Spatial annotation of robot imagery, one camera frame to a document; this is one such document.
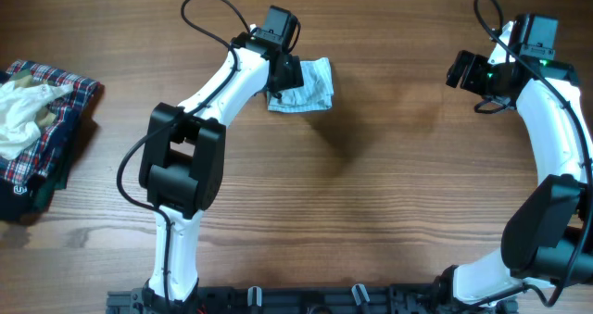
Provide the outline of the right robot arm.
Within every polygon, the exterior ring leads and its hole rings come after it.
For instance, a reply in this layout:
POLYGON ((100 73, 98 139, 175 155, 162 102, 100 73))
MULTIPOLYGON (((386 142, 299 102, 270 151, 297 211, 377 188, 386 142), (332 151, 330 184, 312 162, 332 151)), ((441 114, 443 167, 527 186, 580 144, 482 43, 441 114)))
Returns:
POLYGON ((572 65, 555 60, 558 21, 521 14, 489 30, 489 57, 462 50, 446 84, 481 96, 482 114, 513 109, 527 129, 537 187, 507 222, 494 252, 451 267, 437 286, 440 306, 491 309, 519 293, 552 289, 551 307, 566 288, 592 282, 592 139, 572 65))

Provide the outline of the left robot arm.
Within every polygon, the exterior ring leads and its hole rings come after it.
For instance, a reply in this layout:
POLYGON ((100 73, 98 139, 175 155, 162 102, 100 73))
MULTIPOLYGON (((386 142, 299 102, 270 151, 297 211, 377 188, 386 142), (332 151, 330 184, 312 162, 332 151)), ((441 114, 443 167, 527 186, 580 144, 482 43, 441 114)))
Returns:
POLYGON ((254 94, 303 86, 292 53, 299 32, 295 15, 271 6, 262 26, 229 42, 225 61, 200 90, 176 107, 154 108, 139 171, 158 232, 145 308, 184 313, 196 302, 200 222, 221 187, 227 128, 254 94))

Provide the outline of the light blue striped baby pants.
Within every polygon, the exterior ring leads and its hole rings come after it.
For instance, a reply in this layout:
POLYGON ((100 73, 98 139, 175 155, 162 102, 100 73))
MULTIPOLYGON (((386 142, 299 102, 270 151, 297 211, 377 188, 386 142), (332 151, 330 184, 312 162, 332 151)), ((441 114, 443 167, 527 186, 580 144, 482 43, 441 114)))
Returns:
POLYGON ((304 85, 282 91, 280 99, 267 93, 267 109, 280 113, 324 111, 333 106, 334 85, 328 57, 301 61, 304 85))

